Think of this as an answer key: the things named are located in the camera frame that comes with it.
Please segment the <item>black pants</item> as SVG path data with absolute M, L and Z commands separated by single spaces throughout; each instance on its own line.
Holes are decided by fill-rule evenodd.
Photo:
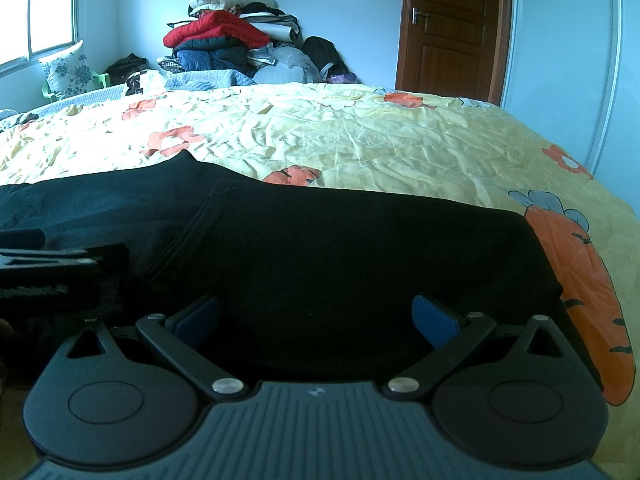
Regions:
M 1 297 L 1 362 L 30 387 L 86 318 L 126 326 L 190 310 L 179 334 L 247 380 L 396 375 L 428 345 L 416 297 L 509 325 L 550 316 L 587 347 L 532 227 L 512 211 L 381 192 L 260 182 L 181 153 L 141 169 L 1 190 L 1 236 L 44 250 L 104 248 L 43 293 Z

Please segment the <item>grey patterned bedding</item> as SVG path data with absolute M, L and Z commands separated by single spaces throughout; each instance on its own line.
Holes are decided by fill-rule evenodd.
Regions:
M 0 131 L 6 131 L 16 126 L 28 125 L 37 120 L 38 114 L 33 112 L 19 113 L 17 110 L 0 110 Z

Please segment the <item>yellow carrot print bedspread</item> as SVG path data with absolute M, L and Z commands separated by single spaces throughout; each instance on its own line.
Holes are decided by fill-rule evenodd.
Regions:
M 1 180 L 199 162 L 272 183 L 446 198 L 532 222 L 602 368 L 597 464 L 639 474 L 639 219 L 570 155 L 495 105 L 359 84 L 254 84 L 70 105 L 1 133 Z

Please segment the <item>floral pillow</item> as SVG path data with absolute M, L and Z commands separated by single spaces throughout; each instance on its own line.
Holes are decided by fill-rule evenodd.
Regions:
M 82 41 L 74 44 L 73 47 L 42 58 L 39 63 L 46 79 L 53 79 L 55 76 L 65 77 L 67 74 L 78 76 L 81 72 L 92 70 Z

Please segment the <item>green plastic chair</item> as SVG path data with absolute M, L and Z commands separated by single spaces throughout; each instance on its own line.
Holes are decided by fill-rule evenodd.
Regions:
M 81 72 L 78 76 L 67 74 L 65 77 L 47 78 L 41 86 L 42 96 L 50 103 L 81 96 L 91 91 L 106 89 L 111 85 L 109 74 L 98 74 L 93 70 Z

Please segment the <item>black bag by window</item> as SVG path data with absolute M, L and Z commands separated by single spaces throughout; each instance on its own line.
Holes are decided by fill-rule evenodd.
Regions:
M 147 58 L 140 58 L 140 56 L 130 53 L 126 58 L 120 58 L 108 66 L 105 73 L 110 76 L 111 85 L 116 86 L 116 84 L 123 84 L 131 74 L 146 70 L 148 67 Z

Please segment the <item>light blue blanket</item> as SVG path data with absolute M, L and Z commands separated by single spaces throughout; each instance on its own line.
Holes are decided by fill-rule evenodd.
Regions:
M 236 86 L 245 87 L 256 84 L 256 81 L 237 70 L 198 70 L 169 75 L 163 75 L 157 70 L 148 70 L 140 77 L 140 84 L 141 92 L 136 94 L 137 98 L 159 96 L 165 91 L 208 91 Z M 94 90 L 40 106 L 32 110 L 32 113 L 42 117 L 57 113 L 70 105 L 88 106 L 109 100 L 119 100 L 126 96 L 127 89 L 126 84 L 118 84 L 106 89 Z

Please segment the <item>navy blue folded clothes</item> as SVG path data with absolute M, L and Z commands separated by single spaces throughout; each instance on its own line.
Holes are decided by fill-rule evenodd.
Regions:
M 247 76 L 254 73 L 248 62 L 248 47 L 230 36 L 186 40 L 173 48 L 172 53 L 187 72 L 237 70 Z

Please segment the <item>grey white bundle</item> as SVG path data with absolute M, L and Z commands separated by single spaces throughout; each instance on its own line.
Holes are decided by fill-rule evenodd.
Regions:
M 247 61 L 256 68 L 256 84 L 316 84 L 322 78 L 317 66 L 302 50 L 291 46 L 267 44 L 247 52 Z

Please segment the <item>white sliding wardrobe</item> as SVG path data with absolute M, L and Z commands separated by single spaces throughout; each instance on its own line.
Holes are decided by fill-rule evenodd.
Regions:
M 512 0 L 502 106 L 639 206 L 639 0 Z

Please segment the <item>brown wooden door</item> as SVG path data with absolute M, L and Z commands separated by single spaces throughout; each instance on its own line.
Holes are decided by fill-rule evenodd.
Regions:
M 395 87 L 498 105 L 512 0 L 402 0 Z

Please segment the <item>black backpack by door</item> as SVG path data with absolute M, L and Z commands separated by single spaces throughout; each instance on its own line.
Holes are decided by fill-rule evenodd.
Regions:
M 322 79 L 349 73 L 334 43 L 329 40 L 317 36 L 308 37 L 303 43 L 302 51 L 318 68 Z

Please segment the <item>red puffer jacket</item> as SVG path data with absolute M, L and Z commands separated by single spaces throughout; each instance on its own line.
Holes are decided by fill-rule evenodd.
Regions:
M 270 43 L 269 36 L 258 28 L 228 11 L 218 10 L 174 28 L 163 38 L 163 45 L 173 49 L 188 40 L 220 37 L 235 38 L 250 48 L 261 48 Z

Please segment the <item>white and black folded clothes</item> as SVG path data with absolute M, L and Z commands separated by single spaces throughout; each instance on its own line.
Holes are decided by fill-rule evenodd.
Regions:
M 170 29 L 194 23 L 213 11 L 227 11 L 261 30 L 272 41 L 298 44 L 300 32 L 296 16 L 281 10 L 274 0 L 190 0 L 188 16 L 168 22 Z

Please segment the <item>window with grey frame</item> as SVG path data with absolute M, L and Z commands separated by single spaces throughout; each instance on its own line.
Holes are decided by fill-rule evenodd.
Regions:
M 76 41 L 76 0 L 1 0 L 1 73 Z

